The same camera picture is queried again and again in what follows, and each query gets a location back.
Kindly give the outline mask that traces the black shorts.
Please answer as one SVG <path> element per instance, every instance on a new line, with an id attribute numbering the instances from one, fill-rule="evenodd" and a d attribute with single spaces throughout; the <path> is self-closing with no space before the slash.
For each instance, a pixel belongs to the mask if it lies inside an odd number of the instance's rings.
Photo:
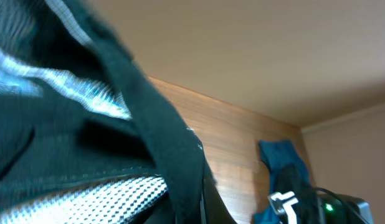
<path id="1" fill-rule="evenodd" d="M 83 1 L 0 0 L 0 223 L 233 223 L 202 142 Z"/>

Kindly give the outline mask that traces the black garment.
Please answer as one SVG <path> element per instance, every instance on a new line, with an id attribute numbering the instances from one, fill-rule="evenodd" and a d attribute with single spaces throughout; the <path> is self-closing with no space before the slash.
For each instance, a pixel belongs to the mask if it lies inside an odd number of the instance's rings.
<path id="1" fill-rule="evenodd" d="M 295 165 L 289 164 L 280 170 L 275 179 L 274 190 L 282 194 L 295 194 L 298 203 L 292 205 L 292 208 L 297 216 L 297 223 L 321 223 L 317 194 Z"/>

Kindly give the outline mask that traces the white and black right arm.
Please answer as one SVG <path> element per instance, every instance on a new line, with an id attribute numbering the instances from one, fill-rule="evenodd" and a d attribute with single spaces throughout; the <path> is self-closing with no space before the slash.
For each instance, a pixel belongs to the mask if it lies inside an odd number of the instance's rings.
<path id="1" fill-rule="evenodd" d="M 361 198 L 336 194 L 318 194 L 320 223 L 323 224 L 374 224 L 369 203 Z"/>

